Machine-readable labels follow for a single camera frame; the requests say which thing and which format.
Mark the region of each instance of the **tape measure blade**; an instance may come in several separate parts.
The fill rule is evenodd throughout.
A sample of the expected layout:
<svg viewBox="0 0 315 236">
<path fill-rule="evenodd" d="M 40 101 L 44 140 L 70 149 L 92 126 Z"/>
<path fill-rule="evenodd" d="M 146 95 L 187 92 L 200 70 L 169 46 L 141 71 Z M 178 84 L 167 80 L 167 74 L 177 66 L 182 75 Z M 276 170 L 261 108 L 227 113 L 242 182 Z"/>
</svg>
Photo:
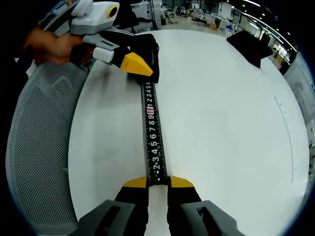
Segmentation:
<svg viewBox="0 0 315 236">
<path fill-rule="evenodd" d="M 143 133 L 149 185 L 167 184 L 167 169 L 154 82 L 142 83 Z"/>
</svg>

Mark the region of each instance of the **office floor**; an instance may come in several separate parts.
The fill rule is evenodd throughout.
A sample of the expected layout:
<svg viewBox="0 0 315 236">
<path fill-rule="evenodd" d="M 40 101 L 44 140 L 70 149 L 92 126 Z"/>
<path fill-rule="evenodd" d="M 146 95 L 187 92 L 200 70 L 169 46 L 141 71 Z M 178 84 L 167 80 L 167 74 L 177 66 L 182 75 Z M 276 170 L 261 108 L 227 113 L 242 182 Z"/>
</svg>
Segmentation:
<svg viewBox="0 0 315 236">
<path fill-rule="evenodd" d="M 174 18 L 171 18 L 171 20 L 173 23 L 168 23 L 165 26 L 162 26 L 162 30 L 194 30 L 206 33 L 213 33 L 223 37 L 229 37 L 232 35 L 232 33 L 228 29 L 213 30 L 200 22 L 191 20 L 190 18 L 176 16 Z"/>
</svg>

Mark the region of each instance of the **black sleeve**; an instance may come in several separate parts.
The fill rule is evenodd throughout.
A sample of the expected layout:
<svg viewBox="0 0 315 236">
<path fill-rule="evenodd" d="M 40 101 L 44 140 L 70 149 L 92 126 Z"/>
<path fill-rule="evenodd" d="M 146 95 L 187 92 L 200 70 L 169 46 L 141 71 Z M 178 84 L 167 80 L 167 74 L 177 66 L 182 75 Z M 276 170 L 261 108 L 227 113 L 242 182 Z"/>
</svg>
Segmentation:
<svg viewBox="0 0 315 236">
<path fill-rule="evenodd" d="M 2 3 L 1 45 L 8 56 L 17 56 L 28 33 L 58 0 L 6 0 Z"/>
</svg>

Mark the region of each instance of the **office desk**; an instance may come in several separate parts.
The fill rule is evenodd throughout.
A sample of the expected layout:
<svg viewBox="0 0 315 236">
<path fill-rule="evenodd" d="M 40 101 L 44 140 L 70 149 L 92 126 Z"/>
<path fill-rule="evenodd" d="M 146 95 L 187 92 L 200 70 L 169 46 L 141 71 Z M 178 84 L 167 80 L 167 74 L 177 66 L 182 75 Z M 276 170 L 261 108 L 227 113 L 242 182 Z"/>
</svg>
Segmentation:
<svg viewBox="0 0 315 236">
<path fill-rule="evenodd" d="M 227 23 L 230 23 L 227 19 L 224 19 L 224 18 L 222 18 L 220 16 L 215 16 L 215 15 L 212 15 L 212 14 L 209 14 L 209 13 L 205 13 L 205 17 L 206 17 L 206 20 L 207 20 L 208 24 L 214 23 L 215 20 L 218 19 L 220 21 L 219 29 L 223 29 L 223 30 L 226 29 Z"/>
<path fill-rule="evenodd" d="M 191 181 L 200 198 L 234 217 L 244 234 L 280 234 L 298 211 L 309 168 L 306 128 L 285 79 L 267 58 L 260 69 L 249 64 L 223 37 L 189 30 L 151 33 L 160 46 L 156 90 L 168 174 Z M 275 96 L 292 127 L 298 156 L 293 182 L 288 131 Z M 142 176 L 140 86 L 97 61 L 70 135 L 77 218 Z M 165 186 L 150 188 L 146 235 L 169 235 L 166 192 Z"/>
</svg>

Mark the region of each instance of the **human hand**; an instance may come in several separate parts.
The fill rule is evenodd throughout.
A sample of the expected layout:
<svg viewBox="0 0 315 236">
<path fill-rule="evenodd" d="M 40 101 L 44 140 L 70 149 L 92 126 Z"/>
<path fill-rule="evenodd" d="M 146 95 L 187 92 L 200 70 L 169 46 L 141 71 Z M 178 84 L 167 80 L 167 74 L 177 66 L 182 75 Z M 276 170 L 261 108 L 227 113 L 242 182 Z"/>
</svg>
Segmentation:
<svg viewBox="0 0 315 236">
<path fill-rule="evenodd" d="M 82 44 L 82 38 L 70 33 L 54 38 L 47 44 L 44 60 L 57 65 L 66 64 L 70 60 L 72 48 Z"/>
<path fill-rule="evenodd" d="M 57 37 L 54 33 L 35 27 L 28 35 L 23 48 L 32 45 L 34 59 L 51 61 L 57 65 L 66 64 L 70 60 L 73 47 L 82 44 L 82 37 L 70 33 Z M 82 62 L 86 62 L 93 54 L 91 46 L 84 53 Z"/>
</svg>

